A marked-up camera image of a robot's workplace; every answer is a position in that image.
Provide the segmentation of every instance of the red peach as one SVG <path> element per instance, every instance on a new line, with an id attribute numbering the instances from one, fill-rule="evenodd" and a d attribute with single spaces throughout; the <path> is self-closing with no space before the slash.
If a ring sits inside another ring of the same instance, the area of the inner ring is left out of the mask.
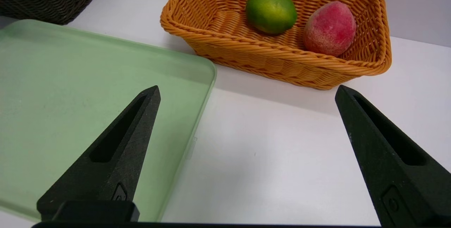
<path id="1" fill-rule="evenodd" d="M 342 54 L 356 35 L 356 21 L 346 4 L 330 2 L 307 21 L 304 44 L 309 51 L 331 56 Z"/>

